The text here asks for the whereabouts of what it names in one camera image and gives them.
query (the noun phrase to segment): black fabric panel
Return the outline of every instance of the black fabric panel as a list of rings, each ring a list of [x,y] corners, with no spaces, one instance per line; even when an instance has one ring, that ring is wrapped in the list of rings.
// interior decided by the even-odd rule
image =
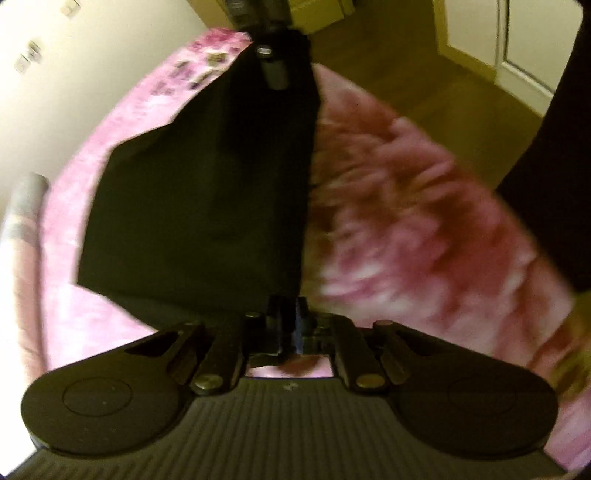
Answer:
[[[298,295],[320,99],[308,40],[287,31],[276,45],[288,90],[268,88],[251,46],[170,125],[114,149],[79,285],[156,328],[178,309],[261,311]]]
[[[542,126],[497,189],[577,291],[591,288],[591,7],[582,4],[583,23]]]

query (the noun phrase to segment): light switch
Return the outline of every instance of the light switch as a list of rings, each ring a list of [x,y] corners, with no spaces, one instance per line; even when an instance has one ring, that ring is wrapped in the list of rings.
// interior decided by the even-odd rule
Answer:
[[[30,66],[31,62],[24,55],[19,55],[16,62],[14,62],[14,68],[20,74],[25,73]]]
[[[72,18],[80,10],[80,4],[76,0],[66,0],[60,8],[60,12],[68,18]]]

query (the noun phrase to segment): bed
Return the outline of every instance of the bed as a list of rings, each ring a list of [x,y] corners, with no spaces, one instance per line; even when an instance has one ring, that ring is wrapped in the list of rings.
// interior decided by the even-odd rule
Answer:
[[[179,49],[115,106],[50,188],[36,174],[15,188],[0,243],[10,313],[1,322],[1,355],[14,366],[2,373],[2,425],[11,441],[0,472],[32,452],[18,414],[30,382],[153,331],[76,285],[85,220],[109,152],[169,122],[248,44],[243,34],[216,29]],[[561,392],[547,452],[567,469],[588,463],[591,333],[569,286],[448,151],[351,82],[314,68],[323,103],[303,294],[360,326],[389,318],[535,371]]]

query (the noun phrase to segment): wooden floor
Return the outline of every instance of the wooden floor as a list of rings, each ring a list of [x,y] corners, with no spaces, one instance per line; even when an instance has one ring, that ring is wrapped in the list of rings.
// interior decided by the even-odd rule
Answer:
[[[539,117],[437,54],[431,0],[359,0],[356,7],[312,35],[314,61],[411,118],[495,187],[531,141]]]

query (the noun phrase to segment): pink fleece blanket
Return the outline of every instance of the pink fleece blanket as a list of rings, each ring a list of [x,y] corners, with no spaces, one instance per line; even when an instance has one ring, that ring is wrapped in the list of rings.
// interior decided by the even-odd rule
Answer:
[[[248,43],[213,30],[171,55],[120,101],[53,184],[41,226],[50,369],[152,332],[75,285],[94,189],[114,146],[170,122]],[[214,55],[220,52],[225,59]],[[359,325],[396,320],[562,385],[570,395],[547,450],[568,468],[590,461],[589,382],[579,375],[577,385],[564,386],[571,371],[564,359],[576,364],[585,342],[591,345],[571,326],[568,286],[449,152],[362,89],[315,69],[323,104],[303,294]]]

